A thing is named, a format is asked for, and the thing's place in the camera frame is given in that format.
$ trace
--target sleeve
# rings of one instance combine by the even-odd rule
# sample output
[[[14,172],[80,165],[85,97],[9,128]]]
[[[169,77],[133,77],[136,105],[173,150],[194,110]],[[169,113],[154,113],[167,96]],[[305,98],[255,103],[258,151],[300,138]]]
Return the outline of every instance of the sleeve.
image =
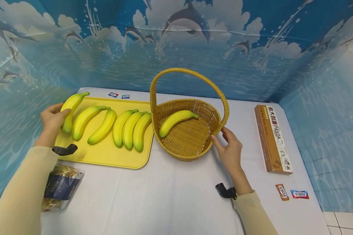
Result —
[[[241,216],[246,235],[278,235],[255,191],[240,196],[237,194],[233,203]]]
[[[58,155],[51,148],[32,147],[0,198],[0,235],[41,233],[41,206],[48,175]]]

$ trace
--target tile floor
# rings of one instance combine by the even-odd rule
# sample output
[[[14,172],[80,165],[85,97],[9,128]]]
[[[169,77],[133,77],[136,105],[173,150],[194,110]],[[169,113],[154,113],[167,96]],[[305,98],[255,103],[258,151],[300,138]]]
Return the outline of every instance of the tile floor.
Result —
[[[323,212],[331,235],[353,235],[353,213]]]

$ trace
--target black clip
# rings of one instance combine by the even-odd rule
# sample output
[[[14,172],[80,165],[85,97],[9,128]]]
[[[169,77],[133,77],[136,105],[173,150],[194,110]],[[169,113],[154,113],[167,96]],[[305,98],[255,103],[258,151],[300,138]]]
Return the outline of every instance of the black clip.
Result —
[[[75,153],[76,150],[77,150],[77,145],[75,144],[70,144],[67,148],[58,147],[58,146],[55,146],[52,148],[52,151],[54,151],[54,153],[58,154],[59,156],[71,155]]]
[[[224,198],[235,198],[237,195],[234,187],[226,189],[223,183],[219,183],[218,185],[216,185],[216,189],[219,195]]]

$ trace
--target banana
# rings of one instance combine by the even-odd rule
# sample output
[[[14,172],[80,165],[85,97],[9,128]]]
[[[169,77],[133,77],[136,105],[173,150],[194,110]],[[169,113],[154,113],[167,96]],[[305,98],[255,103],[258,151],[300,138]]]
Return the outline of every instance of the banana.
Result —
[[[89,137],[88,144],[96,144],[103,140],[105,136],[112,130],[112,125],[116,119],[116,113],[110,107],[107,107],[107,113],[105,119],[100,127]]]
[[[199,119],[199,116],[189,110],[182,110],[171,114],[162,124],[160,128],[160,137],[165,138],[175,124],[190,119]]]
[[[74,140],[79,140],[82,137],[83,131],[88,121],[97,115],[102,109],[106,109],[106,106],[91,106],[82,111],[82,113],[77,116],[72,129],[72,137]]]
[[[135,129],[133,130],[133,146],[138,151],[141,153],[144,148],[144,133],[147,128],[147,126],[151,123],[152,121],[152,114],[147,113],[144,114],[139,121],[137,121],[135,125]]]
[[[129,116],[131,116],[131,114],[138,111],[138,109],[124,111],[118,116],[116,122],[114,123],[114,126],[112,127],[112,139],[114,140],[114,144],[118,148],[121,148],[123,146],[122,131],[125,122],[129,118]]]
[[[147,114],[148,112],[135,112],[127,119],[126,123],[123,126],[122,139],[123,144],[126,149],[131,150],[133,147],[132,135],[133,129],[137,121],[141,118],[142,115]]]
[[[70,114],[64,119],[63,126],[61,129],[65,133],[70,133],[72,130],[72,117],[73,117],[73,112],[77,108],[77,106],[82,102],[83,98],[85,96],[89,96],[89,92],[84,92],[84,93],[78,93],[70,96],[63,104],[61,107],[60,111],[63,111],[64,109],[71,109]]]

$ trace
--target white tablecloth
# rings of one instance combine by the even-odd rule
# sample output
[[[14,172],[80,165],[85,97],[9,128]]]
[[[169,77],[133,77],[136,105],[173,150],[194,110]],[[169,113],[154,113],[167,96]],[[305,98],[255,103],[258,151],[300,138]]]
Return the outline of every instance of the white tablecloth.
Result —
[[[149,93],[83,87],[92,97],[115,99],[110,92],[129,94],[131,100],[149,101]],[[157,94],[157,102],[196,97]],[[198,98],[216,107],[220,99]],[[294,169],[292,175],[265,169],[254,108],[260,102],[228,101],[226,127],[243,143],[242,166],[280,235],[329,235],[285,112],[276,109]],[[169,156],[154,138],[149,162],[139,170],[62,161],[85,172],[69,206],[62,212],[41,215],[43,235],[190,235],[244,234],[230,199],[219,196],[218,183],[233,184],[220,163],[216,149],[184,163]],[[275,187],[283,183],[289,201],[282,201]],[[290,190],[307,190],[310,200],[294,199]]]

